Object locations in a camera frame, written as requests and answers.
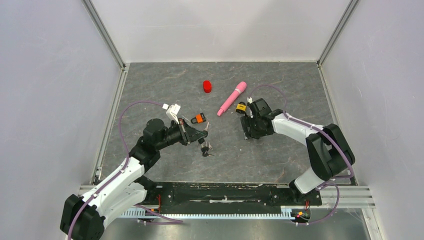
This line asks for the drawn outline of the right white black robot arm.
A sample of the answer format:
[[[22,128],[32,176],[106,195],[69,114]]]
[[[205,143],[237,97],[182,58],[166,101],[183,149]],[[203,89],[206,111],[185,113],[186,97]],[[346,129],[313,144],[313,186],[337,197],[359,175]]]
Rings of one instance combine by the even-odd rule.
[[[263,98],[247,99],[249,113],[241,117],[246,139],[260,139],[273,134],[284,135],[303,144],[308,153],[310,167],[290,183],[289,199],[302,204],[309,192],[322,188],[348,170],[346,178],[353,177],[355,156],[340,127],[312,124],[300,120],[282,109],[271,110]]]

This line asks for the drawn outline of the black-head key set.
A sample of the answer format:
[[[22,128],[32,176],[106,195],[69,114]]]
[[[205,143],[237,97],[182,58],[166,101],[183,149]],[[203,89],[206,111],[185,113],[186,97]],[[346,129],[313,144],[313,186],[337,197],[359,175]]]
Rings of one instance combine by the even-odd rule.
[[[207,121],[207,122],[206,122],[206,127],[204,128],[204,130],[203,130],[203,131],[208,131],[209,126],[210,126],[210,122],[209,122],[209,121]],[[205,142],[205,137],[204,137],[204,136],[198,140],[198,143],[199,143],[200,145],[202,145],[204,142]]]

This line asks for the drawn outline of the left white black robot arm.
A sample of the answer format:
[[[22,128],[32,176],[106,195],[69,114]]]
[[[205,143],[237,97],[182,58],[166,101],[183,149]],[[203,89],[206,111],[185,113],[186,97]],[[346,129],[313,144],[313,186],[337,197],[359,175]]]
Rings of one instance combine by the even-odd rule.
[[[160,150],[173,144],[200,144],[208,136],[179,118],[169,127],[158,118],[149,120],[143,135],[124,161],[98,185],[81,196],[70,195],[64,203],[59,228],[70,240],[98,240],[105,229],[125,211],[141,202],[153,203],[157,191],[144,174],[160,159]]]

